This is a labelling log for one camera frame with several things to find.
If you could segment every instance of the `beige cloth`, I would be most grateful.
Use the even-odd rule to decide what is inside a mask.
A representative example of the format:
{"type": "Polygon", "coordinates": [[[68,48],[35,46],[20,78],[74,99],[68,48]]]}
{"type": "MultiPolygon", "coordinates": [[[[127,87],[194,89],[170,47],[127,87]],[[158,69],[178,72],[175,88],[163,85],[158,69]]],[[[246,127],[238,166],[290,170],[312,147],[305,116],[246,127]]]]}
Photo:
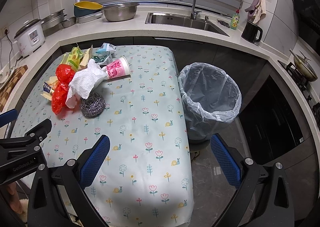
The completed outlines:
{"type": "Polygon", "coordinates": [[[266,11],[266,0],[259,0],[256,10],[254,11],[254,21],[253,23],[256,24],[260,19],[263,19],[267,14],[266,11]]]}

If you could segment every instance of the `purple cloth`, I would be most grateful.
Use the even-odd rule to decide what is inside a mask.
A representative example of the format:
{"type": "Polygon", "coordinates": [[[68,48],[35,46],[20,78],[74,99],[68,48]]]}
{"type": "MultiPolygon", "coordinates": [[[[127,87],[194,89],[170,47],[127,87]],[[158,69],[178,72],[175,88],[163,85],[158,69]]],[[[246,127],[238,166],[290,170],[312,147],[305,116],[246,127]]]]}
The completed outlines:
{"type": "Polygon", "coordinates": [[[256,6],[258,3],[259,0],[253,0],[251,6],[244,10],[248,13],[248,21],[253,17],[254,11],[256,10],[256,6]]]}

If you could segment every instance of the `white countertop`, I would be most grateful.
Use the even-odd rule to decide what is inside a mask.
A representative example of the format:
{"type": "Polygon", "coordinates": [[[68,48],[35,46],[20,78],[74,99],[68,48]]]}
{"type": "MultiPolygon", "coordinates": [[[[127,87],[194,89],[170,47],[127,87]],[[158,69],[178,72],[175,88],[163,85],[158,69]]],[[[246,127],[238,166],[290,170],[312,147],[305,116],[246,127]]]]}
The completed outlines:
{"type": "MultiPolygon", "coordinates": [[[[241,38],[240,30],[225,28],[224,26],[217,23],[217,18],[228,21],[227,19],[224,19],[220,16],[215,16],[210,13],[200,13],[198,17],[204,18],[205,15],[209,16],[209,20],[219,28],[221,28],[223,31],[225,31],[229,35],[229,37],[194,28],[160,24],[145,24],[149,12],[167,12],[190,15],[190,9],[182,7],[139,6],[137,14],[132,20],[122,22],[107,22],[107,20],[102,17],[100,19],[87,23],[75,24],[69,28],[65,28],[47,37],[44,45],[42,45],[32,55],[18,63],[18,66],[26,64],[28,66],[28,70],[25,72],[25,74],[22,76],[22,78],[19,80],[19,82],[11,92],[8,101],[4,106],[3,112],[15,108],[28,83],[34,77],[36,72],[41,68],[41,66],[46,62],[46,60],[60,46],[81,41],[124,36],[152,36],[189,39],[230,47],[268,60],[270,64],[277,70],[280,76],[284,79],[284,81],[296,97],[298,103],[300,104],[309,123],[319,157],[320,131],[316,124],[316,120],[307,101],[305,100],[305,97],[303,96],[297,85],[294,83],[289,74],[283,69],[283,67],[277,62],[278,60],[280,60],[287,63],[288,58],[285,55],[282,55],[277,51],[274,51],[274,53],[269,52],[266,49],[261,48],[260,46],[251,44],[250,42],[244,40],[243,38],[241,38]]],[[[3,128],[0,130],[0,135],[2,137],[4,136],[3,128]]]]}

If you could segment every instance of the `crumpled paper towel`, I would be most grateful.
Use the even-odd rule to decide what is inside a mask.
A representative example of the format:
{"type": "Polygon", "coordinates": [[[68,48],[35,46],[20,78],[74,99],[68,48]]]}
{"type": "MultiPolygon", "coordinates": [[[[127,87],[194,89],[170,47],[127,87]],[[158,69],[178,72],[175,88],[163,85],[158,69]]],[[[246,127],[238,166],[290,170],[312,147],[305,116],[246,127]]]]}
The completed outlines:
{"type": "Polygon", "coordinates": [[[69,83],[66,105],[73,109],[76,106],[76,100],[79,100],[80,97],[88,99],[92,89],[96,88],[106,77],[107,74],[101,70],[94,59],[90,59],[88,68],[76,72],[69,83]]]}

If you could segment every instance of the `floral tablecloth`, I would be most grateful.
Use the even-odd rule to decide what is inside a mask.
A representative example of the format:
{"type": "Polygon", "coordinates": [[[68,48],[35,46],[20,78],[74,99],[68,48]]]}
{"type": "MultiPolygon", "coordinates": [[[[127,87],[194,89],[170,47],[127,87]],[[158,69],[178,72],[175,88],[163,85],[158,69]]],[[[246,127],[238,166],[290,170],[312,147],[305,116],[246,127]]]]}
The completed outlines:
{"type": "MultiPolygon", "coordinates": [[[[57,58],[28,96],[12,137],[23,136],[42,120],[52,131],[41,143],[48,166],[63,165],[105,134],[111,148],[87,196],[111,226],[187,226],[193,210],[188,138],[172,52],[161,46],[118,46],[131,76],[104,81],[94,91],[106,102],[103,113],[85,118],[80,110],[58,116],[40,94],[54,76],[57,58]]],[[[31,186],[33,177],[23,181],[31,186]]],[[[74,213],[62,192],[67,210],[74,213]]]]}

